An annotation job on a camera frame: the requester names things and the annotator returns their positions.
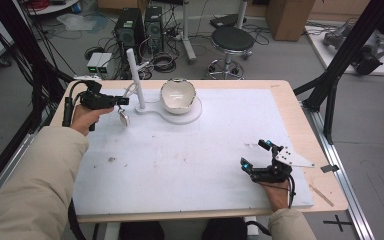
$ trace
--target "black stool seat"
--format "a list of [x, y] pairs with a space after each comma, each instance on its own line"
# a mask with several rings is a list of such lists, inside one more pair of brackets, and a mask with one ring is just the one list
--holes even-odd
[[218, 47], [232, 51], [246, 51], [254, 45], [254, 39], [249, 33], [235, 27], [217, 28], [211, 38]]

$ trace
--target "floor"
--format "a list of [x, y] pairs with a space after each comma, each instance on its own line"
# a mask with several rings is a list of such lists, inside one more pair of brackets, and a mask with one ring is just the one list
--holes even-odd
[[[89, 9], [82, 14], [97, 21], [92, 31], [64, 31], [64, 26], [58, 25], [55, 17], [67, 12], [41, 18], [44, 28], [51, 32], [50, 40], [77, 75], [88, 74], [84, 58], [86, 49], [103, 44], [105, 40], [100, 39], [112, 36], [114, 23], [106, 17], [116, 19], [116, 15], [110, 13], [106, 13], [106, 17], [90, 15], [96, 11]], [[201, 20], [199, 17], [190, 20], [191, 35], [199, 32], [208, 36], [214, 30], [209, 24], [211, 18], [206, 15]], [[266, 27], [264, 19], [260, 18], [249, 18], [247, 24]], [[323, 73], [323, 65], [307, 36], [302, 36], [297, 42], [281, 42], [274, 41], [269, 33], [261, 35], [265, 39], [259, 37], [258, 40], [268, 45], [256, 44], [248, 60], [235, 58], [245, 68], [246, 79], [284, 79], [296, 88]], [[153, 72], [151, 79], [207, 79], [207, 65], [215, 58], [222, 58], [222, 54], [211, 46], [207, 38], [191, 38], [191, 43], [197, 62], [189, 65], [183, 46], [178, 44], [180, 56], [176, 60], [176, 70], [172, 73]], [[73, 74], [60, 58], [57, 62], [62, 71]], [[0, 66], [0, 153], [30, 112], [30, 93], [31, 87], [24, 81], [17, 66]], [[304, 100], [308, 95], [304, 93], [297, 98]], [[374, 237], [384, 239], [384, 77], [342, 76], [337, 92], [333, 141]], [[342, 225], [324, 223], [336, 221], [335, 215]], [[346, 224], [351, 221], [347, 212], [312, 213], [306, 214], [306, 217], [318, 239], [358, 239], [353, 226]], [[266, 217], [259, 216], [258, 221], [267, 225]], [[192, 240], [200, 239], [205, 220], [166, 221], [162, 225], [166, 239]], [[82, 228], [91, 238], [93, 224], [84, 224]], [[66, 229], [62, 239], [74, 239], [69, 229]], [[270, 238], [260, 234], [258, 239]]]

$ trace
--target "beige sleeve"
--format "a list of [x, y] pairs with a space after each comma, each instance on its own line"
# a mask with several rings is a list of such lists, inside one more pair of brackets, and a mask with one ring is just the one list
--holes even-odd
[[293, 209], [280, 209], [269, 218], [269, 231], [273, 240], [316, 239], [304, 215]]
[[88, 144], [71, 128], [39, 132], [0, 189], [0, 239], [60, 239]]

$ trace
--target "wooden table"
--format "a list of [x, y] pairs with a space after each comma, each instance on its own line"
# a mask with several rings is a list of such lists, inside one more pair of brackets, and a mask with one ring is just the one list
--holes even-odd
[[[165, 81], [142, 81], [143, 89], [160, 89]], [[347, 200], [332, 172], [323, 173], [320, 167], [328, 165], [327, 159], [289, 85], [281, 80], [243, 80], [243, 81], [207, 81], [191, 80], [197, 91], [199, 89], [268, 89], [276, 102], [278, 111], [283, 119], [285, 129], [289, 135], [293, 149], [303, 157], [315, 164], [314, 168], [302, 168], [311, 194], [314, 206], [300, 209], [303, 212], [342, 211], [348, 207]], [[123, 89], [131, 81], [101, 81], [102, 89]], [[78, 85], [74, 93], [85, 90], [86, 87]], [[51, 126], [61, 126], [63, 116], [61, 103], [51, 122]], [[234, 211], [205, 211], [184, 213], [161, 214], [126, 214], [81, 216], [80, 222], [114, 222], [114, 221], [138, 221], [138, 220], [163, 220], [163, 219], [188, 219], [211, 218], [228, 216], [255, 216], [268, 215], [269, 209], [244, 209]]]

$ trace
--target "white bowl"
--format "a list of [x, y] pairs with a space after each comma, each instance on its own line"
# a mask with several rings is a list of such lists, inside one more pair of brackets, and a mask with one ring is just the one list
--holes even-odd
[[195, 87], [183, 78], [170, 79], [161, 87], [164, 108], [173, 114], [189, 112], [195, 96]]

